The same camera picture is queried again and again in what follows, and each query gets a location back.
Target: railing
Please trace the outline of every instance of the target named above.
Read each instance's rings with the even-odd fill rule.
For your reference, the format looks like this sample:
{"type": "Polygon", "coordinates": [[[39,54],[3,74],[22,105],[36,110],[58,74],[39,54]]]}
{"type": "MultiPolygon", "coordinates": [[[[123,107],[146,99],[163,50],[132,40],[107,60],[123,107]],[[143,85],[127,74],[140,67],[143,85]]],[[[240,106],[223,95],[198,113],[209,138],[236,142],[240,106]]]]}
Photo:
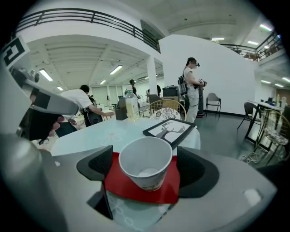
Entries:
{"type": "Polygon", "coordinates": [[[258,61],[258,56],[254,48],[234,44],[221,44],[221,45],[231,49],[232,51],[236,52],[245,59],[258,61]]]}
{"type": "Polygon", "coordinates": [[[266,57],[284,48],[280,35],[278,35],[275,31],[273,31],[257,48],[234,44],[221,45],[233,50],[244,58],[253,61],[261,61],[262,59],[265,59],[266,57]]]}
{"type": "Polygon", "coordinates": [[[82,21],[112,27],[142,40],[145,44],[158,51],[158,41],[154,38],[154,36],[144,33],[134,25],[115,16],[80,8],[48,9],[27,15],[19,22],[16,28],[16,33],[29,27],[35,27],[40,24],[58,21],[82,21]]]}
{"type": "Polygon", "coordinates": [[[256,48],[256,52],[259,60],[262,60],[283,48],[284,46],[281,41],[281,36],[273,31],[271,35],[269,35],[269,37],[256,48]]]}

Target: woman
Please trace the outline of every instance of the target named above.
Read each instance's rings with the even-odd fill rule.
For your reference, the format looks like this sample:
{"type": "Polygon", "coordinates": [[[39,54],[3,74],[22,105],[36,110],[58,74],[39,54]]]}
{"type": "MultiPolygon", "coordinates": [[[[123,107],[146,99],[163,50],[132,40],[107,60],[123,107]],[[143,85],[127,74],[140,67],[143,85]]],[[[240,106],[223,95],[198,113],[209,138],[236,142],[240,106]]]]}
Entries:
{"type": "Polygon", "coordinates": [[[187,86],[187,95],[189,98],[189,109],[187,112],[187,121],[194,122],[196,115],[198,114],[198,103],[199,103],[199,94],[198,89],[194,88],[194,86],[202,85],[202,83],[195,80],[193,76],[192,69],[196,69],[197,61],[195,58],[190,57],[187,60],[185,69],[183,71],[183,76],[186,81],[187,86]]]}

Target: white shirt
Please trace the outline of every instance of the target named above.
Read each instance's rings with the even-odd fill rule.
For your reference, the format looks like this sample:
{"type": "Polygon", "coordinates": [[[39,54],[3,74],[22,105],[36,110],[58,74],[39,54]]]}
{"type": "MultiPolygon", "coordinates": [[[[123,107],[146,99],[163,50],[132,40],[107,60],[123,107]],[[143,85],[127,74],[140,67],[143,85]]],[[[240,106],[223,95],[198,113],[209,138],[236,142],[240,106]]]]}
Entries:
{"type": "Polygon", "coordinates": [[[192,69],[191,68],[185,68],[184,72],[183,72],[183,76],[184,76],[184,79],[186,81],[186,86],[187,87],[190,87],[190,86],[193,86],[193,84],[189,83],[189,80],[188,80],[188,77],[187,77],[187,74],[191,72],[192,73],[192,69]]]}
{"type": "MultiPolygon", "coordinates": [[[[89,105],[92,105],[92,102],[89,99],[89,97],[87,96],[87,94],[81,89],[67,90],[65,92],[62,92],[60,95],[73,101],[74,103],[76,103],[78,105],[78,107],[81,107],[81,108],[86,108],[89,105]]],[[[68,116],[68,115],[63,115],[63,116],[67,119],[72,117],[72,116],[68,116]]]]}

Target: column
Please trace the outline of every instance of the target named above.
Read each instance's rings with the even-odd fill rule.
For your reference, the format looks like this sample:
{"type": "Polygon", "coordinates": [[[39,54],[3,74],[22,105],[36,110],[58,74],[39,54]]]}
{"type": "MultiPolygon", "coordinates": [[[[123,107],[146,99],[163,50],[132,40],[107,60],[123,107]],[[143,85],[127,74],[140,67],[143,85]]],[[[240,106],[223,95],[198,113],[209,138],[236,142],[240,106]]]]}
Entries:
{"type": "Polygon", "coordinates": [[[149,77],[150,94],[157,95],[157,78],[156,78],[154,57],[149,56],[146,62],[147,62],[147,73],[149,77]]]}
{"type": "Polygon", "coordinates": [[[118,98],[118,88],[117,88],[117,85],[115,85],[115,90],[116,90],[116,97],[117,97],[117,102],[119,101],[119,98],[118,98]]]}
{"type": "MultiPolygon", "coordinates": [[[[110,92],[109,86],[107,86],[107,95],[109,96],[109,98],[111,98],[111,92],[110,92]]],[[[111,101],[108,101],[107,104],[108,106],[111,106],[111,101]]]]}

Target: white paper cup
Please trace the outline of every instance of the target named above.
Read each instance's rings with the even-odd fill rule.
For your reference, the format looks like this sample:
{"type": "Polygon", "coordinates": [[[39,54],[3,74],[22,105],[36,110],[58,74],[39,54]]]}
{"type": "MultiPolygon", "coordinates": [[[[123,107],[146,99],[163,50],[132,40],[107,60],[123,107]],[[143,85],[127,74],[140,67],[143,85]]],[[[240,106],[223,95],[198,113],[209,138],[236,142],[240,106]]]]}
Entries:
{"type": "Polygon", "coordinates": [[[172,159],[169,143],[144,137],[129,143],[119,154],[121,170],[145,191],[159,189],[172,159]]]}

